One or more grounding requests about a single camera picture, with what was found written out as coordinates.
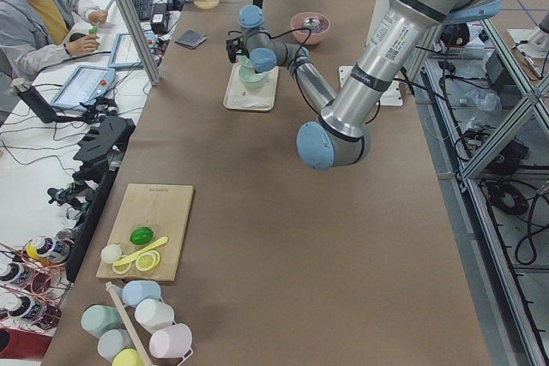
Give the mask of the yellow plastic knife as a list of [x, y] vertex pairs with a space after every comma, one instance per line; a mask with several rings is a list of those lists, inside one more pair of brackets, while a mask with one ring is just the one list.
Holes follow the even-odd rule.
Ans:
[[169, 237], [168, 236], [160, 237], [157, 240], [151, 242], [149, 245], [145, 246], [144, 248], [139, 249], [139, 250], [137, 250], [136, 252], [134, 252], [130, 255], [122, 257], [121, 259], [118, 259], [117, 261], [115, 261], [113, 263], [113, 266], [116, 267], [116, 266], [123, 266], [123, 265], [129, 264], [129, 263], [135, 261], [138, 258], [139, 255], [141, 255], [145, 252], [148, 252], [150, 250], [155, 250], [155, 249], [163, 246], [164, 244], [166, 244], [168, 242], [169, 242]]

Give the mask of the pink bowl with ice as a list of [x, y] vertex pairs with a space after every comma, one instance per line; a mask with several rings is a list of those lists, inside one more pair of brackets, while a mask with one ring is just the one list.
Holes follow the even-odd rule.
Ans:
[[[322, 25], [317, 31], [311, 31], [309, 28], [302, 26], [303, 19], [312, 15], [318, 16], [322, 21]], [[330, 21], [325, 15], [317, 12], [302, 12], [291, 19], [290, 27], [297, 42], [304, 45], [317, 45], [327, 37], [330, 30]]]

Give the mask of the grey purple cloth stack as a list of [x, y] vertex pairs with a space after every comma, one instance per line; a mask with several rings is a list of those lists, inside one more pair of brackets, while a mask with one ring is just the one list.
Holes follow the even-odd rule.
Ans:
[[175, 43], [187, 49], [195, 50], [207, 40], [207, 36], [192, 29], [185, 31], [176, 38]]

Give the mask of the metal ice scoop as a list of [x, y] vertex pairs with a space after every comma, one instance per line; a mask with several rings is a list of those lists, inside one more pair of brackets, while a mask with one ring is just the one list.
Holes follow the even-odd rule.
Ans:
[[320, 29], [322, 21], [318, 16], [306, 16], [303, 19], [302, 26], [309, 28], [311, 31], [317, 31]]

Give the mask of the aluminium frame post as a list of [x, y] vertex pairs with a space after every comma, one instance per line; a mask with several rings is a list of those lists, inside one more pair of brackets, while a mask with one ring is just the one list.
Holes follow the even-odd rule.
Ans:
[[145, 35], [142, 31], [142, 26], [138, 20], [133, 3], [131, 0], [115, 1], [141, 60], [142, 67], [144, 68], [151, 85], [155, 87], [161, 81], [159, 68], [154, 61], [154, 57], [145, 40]]

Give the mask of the cream rabbit serving tray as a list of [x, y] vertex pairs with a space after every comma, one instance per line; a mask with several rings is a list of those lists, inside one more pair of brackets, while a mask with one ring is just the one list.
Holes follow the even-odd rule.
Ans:
[[260, 76], [264, 77], [252, 82], [242, 81], [241, 69], [245, 66], [240, 63], [232, 66], [223, 98], [224, 107], [234, 111], [271, 111], [275, 105], [279, 69], [261, 73]]

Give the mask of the yellow cup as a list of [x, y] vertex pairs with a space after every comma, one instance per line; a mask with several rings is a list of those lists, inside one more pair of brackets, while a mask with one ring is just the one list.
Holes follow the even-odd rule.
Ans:
[[144, 363], [134, 348], [121, 350], [112, 360], [112, 366], [143, 366]]

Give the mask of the lemon slice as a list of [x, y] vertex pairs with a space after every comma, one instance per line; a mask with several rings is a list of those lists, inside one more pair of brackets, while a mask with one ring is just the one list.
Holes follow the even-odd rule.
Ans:
[[139, 272], [151, 271], [159, 264], [160, 253], [155, 249], [140, 253], [135, 260], [136, 270]]
[[133, 265], [132, 262], [127, 262], [127, 263], [118, 264], [118, 265], [113, 263], [112, 264], [112, 271], [116, 275], [123, 275], [123, 274], [126, 274], [132, 268], [132, 265]]

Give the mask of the black water bottle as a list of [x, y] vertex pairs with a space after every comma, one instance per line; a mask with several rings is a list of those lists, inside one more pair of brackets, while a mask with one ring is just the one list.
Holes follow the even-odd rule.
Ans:
[[40, 121], [43, 123], [53, 123], [57, 121], [57, 113], [50, 107], [30, 81], [16, 78], [12, 80], [11, 85], [20, 99], [31, 109]]

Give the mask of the upper teach pendant tablet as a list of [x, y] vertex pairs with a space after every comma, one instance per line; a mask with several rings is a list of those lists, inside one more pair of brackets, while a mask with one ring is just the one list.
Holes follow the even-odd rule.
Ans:
[[115, 78], [115, 69], [80, 65], [57, 91], [50, 106], [62, 111], [85, 111], [85, 105], [107, 93]]

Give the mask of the white cup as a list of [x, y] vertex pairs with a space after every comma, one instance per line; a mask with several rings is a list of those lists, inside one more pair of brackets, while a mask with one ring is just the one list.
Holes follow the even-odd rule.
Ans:
[[136, 321], [149, 333], [169, 327], [175, 322], [175, 313], [171, 305], [147, 298], [135, 309]]

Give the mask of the green lime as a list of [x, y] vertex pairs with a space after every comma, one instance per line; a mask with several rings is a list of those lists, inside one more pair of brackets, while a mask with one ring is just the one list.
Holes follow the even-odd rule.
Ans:
[[138, 227], [130, 234], [130, 242], [134, 245], [144, 245], [150, 243], [153, 238], [154, 231], [147, 226]]

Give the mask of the green bowl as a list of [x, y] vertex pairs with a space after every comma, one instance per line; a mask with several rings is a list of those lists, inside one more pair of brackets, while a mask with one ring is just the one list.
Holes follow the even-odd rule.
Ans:
[[253, 68], [241, 65], [238, 69], [238, 78], [249, 89], [262, 87], [268, 78], [268, 72], [257, 73]]
[[253, 63], [246, 55], [237, 55], [238, 62], [249, 69], [254, 69]]

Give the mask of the grey blue cup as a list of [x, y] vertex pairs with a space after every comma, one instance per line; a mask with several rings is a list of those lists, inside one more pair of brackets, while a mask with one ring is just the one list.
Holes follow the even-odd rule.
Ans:
[[108, 362], [112, 362], [116, 355], [130, 347], [129, 333], [124, 329], [112, 329], [103, 333], [97, 344], [98, 354]]

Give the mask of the pink cup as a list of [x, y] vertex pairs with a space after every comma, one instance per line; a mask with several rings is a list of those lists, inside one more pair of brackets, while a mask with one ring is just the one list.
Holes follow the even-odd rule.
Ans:
[[187, 359], [193, 354], [191, 329], [177, 323], [154, 332], [149, 340], [149, 351], [156, 358]]

